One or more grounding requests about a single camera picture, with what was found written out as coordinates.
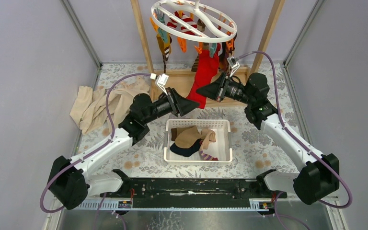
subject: navy sock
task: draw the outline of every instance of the navy sock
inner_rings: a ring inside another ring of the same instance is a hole
[[[199,151],[199,148],[201,147],[202,140],[198,139],[191,147],[188,149],[183,149],[178,147],[175,143],[171,145],[170,150],[183,157],[191,157],[195,152]]]

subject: wooden frame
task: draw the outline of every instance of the wooden frame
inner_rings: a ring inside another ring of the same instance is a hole
[[[149,45],[148,45],[147,38],[146,38],[146,32],[144,29],[145,27],[144,27],[144,23],[143,23],[141,11],[140,11],[139,2],[138,0],[130,0],[130,2],[132,4],[133,13],[135,15],[136,24],[138,26],[139,36],[140,36],[140,40],[142,43],[143,53],[145,55],[147,67],[149,69],[149,72],[154,73],[153,63],[151,61]],[[266,51],[269,45],[270,38],[273,34],[274,28],[276,27],[276,23],[281,13],[281,10],[283,8],[284,2],[285,0],[274,0],[269,18],[266,23],[266,27],[263,32],[262,39],[260,40],[259,50],[261,51]],[[250,73],[254,73],[258,71],[260,64],[262,63],[262,60],[263,60],[263,55],[257,54],[254,58],[252,67],[251,68],[247,68],[247,67],[239,68],[239,70],[236,72],[236,75],[245,84],[245,81],[247,77],[250,75]],[[177,90],[178,87],[175,87],[175,85],[180,85],[180,89],[181,89],[179,91],[180,95],[184,97],[187,96],[189,93],[188,84],[190,85],[190,88],[191,88],[194,82],[193,79],[194,79],[195,73],[191,72],[190,70],[181,70],[181,69],[167,70],[166,73],[167,75],[169,75],[169,81],[167,82],[166,86],[174,87]],[[160,93],[161,91],[154,84],[154,82],[152,82],[151,88],[150,88],[150,97],[152,98],[152,100],[157,99]],[[217,103],[213,100],[207,99],[206,107],[241,106],[241,105],[244,105],[244,104],[231,100],[231,99],[225,99],[221,103]]]

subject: gray wall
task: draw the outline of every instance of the gray wall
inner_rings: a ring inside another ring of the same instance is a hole
[[[326,1],[289,69],[313,144],[352,189],[348,226],[368,229],[368,1]]]
[[[140,0],[143,22],[154,62],[162,62],[156,32],[150,24],[150,8],[156,0]],[[274,0],[201,0],[226,13],[238,26],[237,54],[257,50]],[[283,60],[291,49],[316,0],[286,0],[267,49],[274,60]],[[145,62],[129,0],[71,0],[71,4],[102,62]],[[169,62],[193,62],[196,42],[187,41],[181,52],[173,37]]]
[[[69,111],[95,72],[59,0],[0,0],[0,229],[41,229],[40,194],[72,152]]]

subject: basket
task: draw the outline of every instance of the basket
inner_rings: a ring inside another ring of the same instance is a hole
[[[215,132],[216,142],[210,142],[208,149],[204,153],[217,157],[218,161],[205,161],[196,152],[191,157],[183,157],[170,151],[171,129],[178,127],[197,126],[198,131],[203,128],[211,129]],[[179,165],[225,165],[232,162],[232,143],[230,134],[230,124],[228,120],[194,120],[194,119],[169,119],[167,120],[164,136],[164,160],[170,164]]]

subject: red sock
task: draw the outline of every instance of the red sock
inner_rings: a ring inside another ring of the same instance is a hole
[[[190,90],[187,99],[196,101],[199,103],[200,109],[205,108],[205,103],[207,98],[196,93],[196,90],[204,87],[211,83],[212,77],[214,77],[218,73],[219,67],[219,58],[218,52],[220,50],[220,44],[217,45],[217,50],[214,54],[213,58],[209,57],[209,50],[204,49],[202,53],[199,55],[199,64],[198,70],[195,74],[194,84]]]

